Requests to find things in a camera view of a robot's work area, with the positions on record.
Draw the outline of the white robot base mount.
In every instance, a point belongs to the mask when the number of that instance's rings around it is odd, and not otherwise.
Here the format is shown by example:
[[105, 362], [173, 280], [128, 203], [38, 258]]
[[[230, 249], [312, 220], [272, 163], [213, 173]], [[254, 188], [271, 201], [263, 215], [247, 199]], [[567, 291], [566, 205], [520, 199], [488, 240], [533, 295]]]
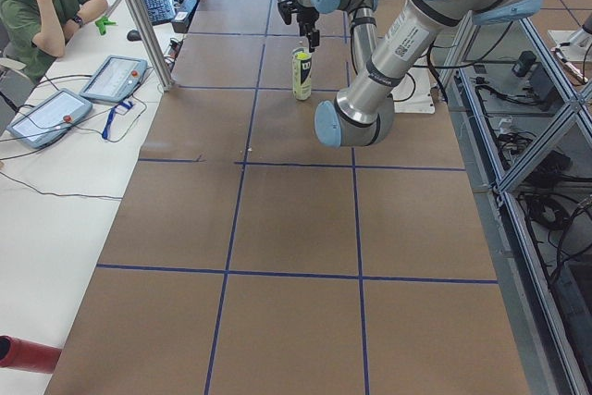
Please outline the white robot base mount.
[[397, 114], [434, 114], [431, 82], [426, 68], [412, 68], [392, 91]]

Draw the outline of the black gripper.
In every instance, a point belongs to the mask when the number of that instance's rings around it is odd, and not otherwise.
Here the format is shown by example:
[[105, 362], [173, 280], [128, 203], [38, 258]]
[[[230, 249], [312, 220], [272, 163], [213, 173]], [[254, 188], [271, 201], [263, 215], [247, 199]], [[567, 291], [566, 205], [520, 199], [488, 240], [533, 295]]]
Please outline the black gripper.
[[299, 0], [277, 0], [277, 11], [287, 26], [296, 18], [299, 33], [306, 34], [308, 52], [313, 53], [320, 44], [320, 31], [315, 26], [319, 12], [313, 6], [304, 6]]

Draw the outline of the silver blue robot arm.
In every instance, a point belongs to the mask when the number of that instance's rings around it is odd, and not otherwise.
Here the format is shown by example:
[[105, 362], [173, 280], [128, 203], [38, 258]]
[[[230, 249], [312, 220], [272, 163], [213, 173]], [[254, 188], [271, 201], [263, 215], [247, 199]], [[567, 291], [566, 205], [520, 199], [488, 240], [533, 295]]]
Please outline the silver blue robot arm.
[[314, 115], [317, 139], [329, 147], [368, 146], [388, 134], [395, 115], [392, 92], [438, 34], [466, 15], [476, 25], [510, 22], [534, 15], [543, 0], [406, 0], [382, 40], [376, 37], [377, 0], [278, 0], [286, 24], [294, 19], [310, 48], [319, 45], [315, 22], [336, 10], [350, 16], [352, 59], [357, 75]]

